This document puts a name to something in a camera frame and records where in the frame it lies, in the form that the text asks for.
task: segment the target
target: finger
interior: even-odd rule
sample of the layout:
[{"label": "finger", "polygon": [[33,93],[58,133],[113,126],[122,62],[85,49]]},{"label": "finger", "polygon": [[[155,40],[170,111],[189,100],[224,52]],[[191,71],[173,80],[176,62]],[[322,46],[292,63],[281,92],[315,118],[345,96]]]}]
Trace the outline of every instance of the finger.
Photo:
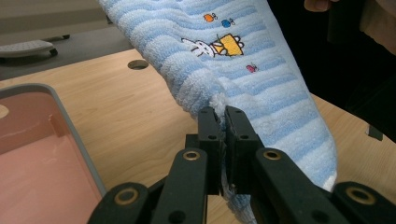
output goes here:
[{"label": "finger", "polygon": [[330,0],[305,0],[304,7],[308,11],[312,12],[324,12],[329,10],[331,6]]}]

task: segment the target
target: gray floor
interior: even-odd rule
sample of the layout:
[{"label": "gray floor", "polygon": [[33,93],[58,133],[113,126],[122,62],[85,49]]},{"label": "gray floor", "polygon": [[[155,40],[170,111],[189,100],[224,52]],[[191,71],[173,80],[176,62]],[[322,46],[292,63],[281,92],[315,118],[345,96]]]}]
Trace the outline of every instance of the gray floor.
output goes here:
[{"label": "gray floor", "polygon": [[57,56],[44,52],[34,56],[9,58],[0,63],[0,80],[20,77],[51,68],[78,63],[112,53],[133,49],[128,39],[114,25],[108,28],[46,39],[58,50]]}]

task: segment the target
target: tray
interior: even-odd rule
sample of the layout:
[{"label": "tray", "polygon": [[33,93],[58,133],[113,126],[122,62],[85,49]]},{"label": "tray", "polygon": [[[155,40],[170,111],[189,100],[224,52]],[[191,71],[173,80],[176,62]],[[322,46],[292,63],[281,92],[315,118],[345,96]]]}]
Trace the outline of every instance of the tray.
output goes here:
[{"label": "tray", "polygon": [[87,223],[105,187],[55,90],[0,89],[0,223]]}]

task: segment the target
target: striped towel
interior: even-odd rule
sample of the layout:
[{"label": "striped towel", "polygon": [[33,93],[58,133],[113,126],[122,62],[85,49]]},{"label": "striped towel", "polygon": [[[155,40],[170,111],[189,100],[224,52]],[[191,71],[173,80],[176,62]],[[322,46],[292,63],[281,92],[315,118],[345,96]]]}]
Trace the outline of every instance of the striped towel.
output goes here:
[{"label": "striped towel", "polygon": [[[264,0],[98,0],[184,110],[245,111],[267,147],[285,151],[319,187],[336,178],[332,135]],[[225,194],[244,223],[247,195]]]}]

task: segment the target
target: table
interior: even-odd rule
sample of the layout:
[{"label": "table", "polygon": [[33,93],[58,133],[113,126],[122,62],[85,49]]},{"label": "table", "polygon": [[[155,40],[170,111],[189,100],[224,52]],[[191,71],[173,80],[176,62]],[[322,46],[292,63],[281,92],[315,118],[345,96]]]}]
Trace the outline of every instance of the table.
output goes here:
[{"label": "table", "polygon": [[[130,69],[135,50],[0,81],[0,88],[54,88],[107,189],[132,181],[151,186],[167,175],[185,135],[197,133],[152,66]],[[368,124],[313,95],[339,157],[340,181],[367,185],[396,203],[396,144],[365,133]],[[220,196],[209,196],[207,223],[239,223]]]}]

